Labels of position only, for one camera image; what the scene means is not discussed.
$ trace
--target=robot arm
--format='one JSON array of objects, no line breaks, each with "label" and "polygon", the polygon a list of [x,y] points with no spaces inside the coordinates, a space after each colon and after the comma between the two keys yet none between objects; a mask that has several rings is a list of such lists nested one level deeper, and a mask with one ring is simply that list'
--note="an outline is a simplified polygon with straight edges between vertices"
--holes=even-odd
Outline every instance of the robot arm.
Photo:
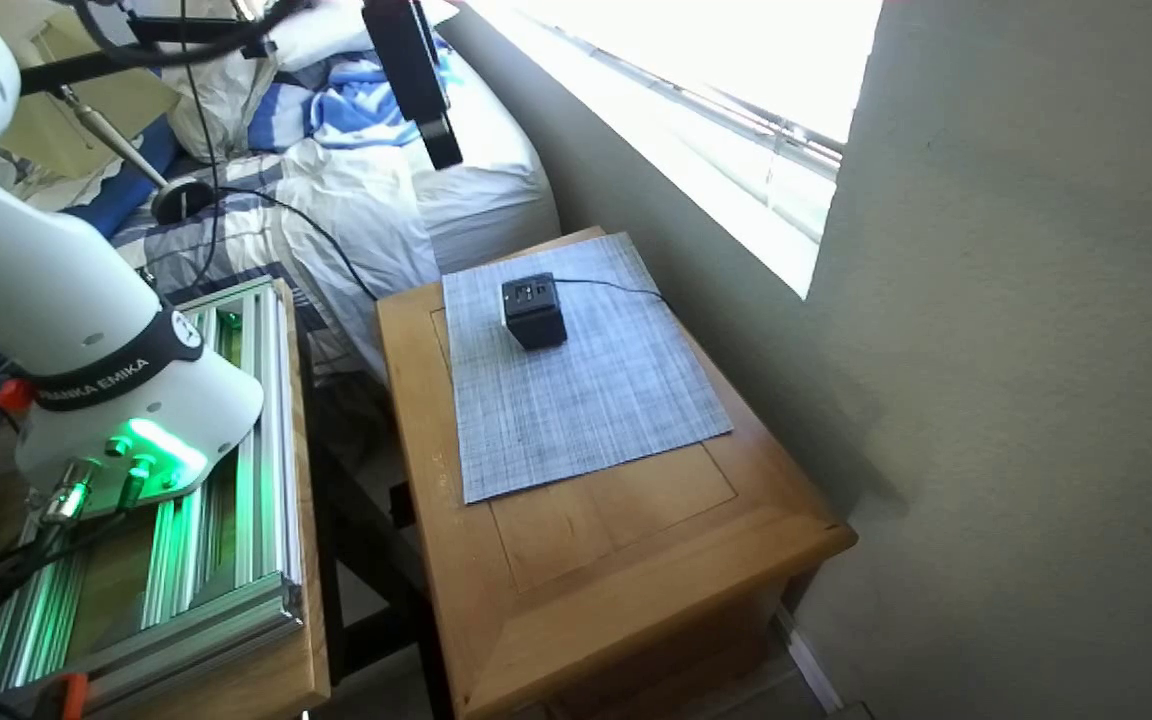
[{"label": "robot arm", "polygon": [[[0,133],[22,69],[0,42]],[[0,192],[0,353],[34,379],[22,472],[52,487],[133,421],[157,429],[159,486],[190,493],[259,415],[259,386],[199,344],[107,239]]]}]

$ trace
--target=floor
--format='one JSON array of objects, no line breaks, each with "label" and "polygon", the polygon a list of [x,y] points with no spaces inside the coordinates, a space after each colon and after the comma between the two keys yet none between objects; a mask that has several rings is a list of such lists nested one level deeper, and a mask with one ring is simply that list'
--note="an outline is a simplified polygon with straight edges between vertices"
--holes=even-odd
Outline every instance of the floor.
[{"label": "floor", "polygon": [[[366,486],[372,500],[390,496],[390,486],[403,480],[399,451],[394,443],[394,429],[386,414],[361,414],[375,408],[375,387],[331,387],[322,391],[322,431],[328,441],[328,451],[352,468],[352,478]],[[341,607],[344,621],[370,615],[386,607],[386,602],[366,587],[352,571],[341,567]],[[828,716],[795,666],[786,651],[786,637],[768,628],[768,651],[757,660],[757,669],[746,669],[738,681],[716,681],[711,687],[696,693],[687,699],[687,712],[675,712],[686,720],[839,720]],[[427,720],[427,693],[421,677],[418,650],[403,650],[357,677],[349,677],[338,698],[311,712],[316,720],[352,720],[352,716],[386,716],[386,720]],[[557,720],[568,712],[522,712],[522,720]]]}]

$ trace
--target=bed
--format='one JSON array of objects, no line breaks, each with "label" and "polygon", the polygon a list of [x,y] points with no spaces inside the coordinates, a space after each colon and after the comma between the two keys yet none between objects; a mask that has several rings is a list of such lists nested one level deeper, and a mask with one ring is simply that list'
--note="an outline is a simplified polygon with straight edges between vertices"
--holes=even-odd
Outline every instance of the bed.
[{"label": "bed", "polygon": [[517,251],[561,227],[538,147],[446,42],[440,83],[466,151],[466,166],[446,171],[427,166],[412,128],[403,128],[407,138],[394,133],[399,124],[366,128],[361,144],[341,144],[331,128],[307,138],[283,133],[283,144],[268,144],[268,138],[282,138],[268,128],[283,97],[268,83],[254,99],[258,82],[234,71],[254,69],[234,65],[196,75],[212,144],[224,144],[224,151],[208,151],[194,103],[180,103],[171,117],[171,142],[194,147],[196,161],[224,155],[212,169],[196,169],[196,176],[215,176],[234,187],[215,214],[176,227],[150,220],[150,214],[117,225],[95,207],[113,206],[126,171],[106,184],[92,207],[78,214],[95,227],[106,225],[113,245],[170,300],[224,287],[254,271],[283,277],[301,303],[316,378],[366,372],[386,386],[381,297]]}]

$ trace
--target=white wall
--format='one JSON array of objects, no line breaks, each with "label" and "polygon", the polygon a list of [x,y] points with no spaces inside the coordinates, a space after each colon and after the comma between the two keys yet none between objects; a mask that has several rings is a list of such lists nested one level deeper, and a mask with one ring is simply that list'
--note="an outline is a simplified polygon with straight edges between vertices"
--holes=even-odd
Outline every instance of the white wall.
[{"label": "white wall", "polygon": [[809,303],[476,18],[447,38],[855,523],[799,607],[843,698],[1152,716],[1152,6],[887,0]]}]

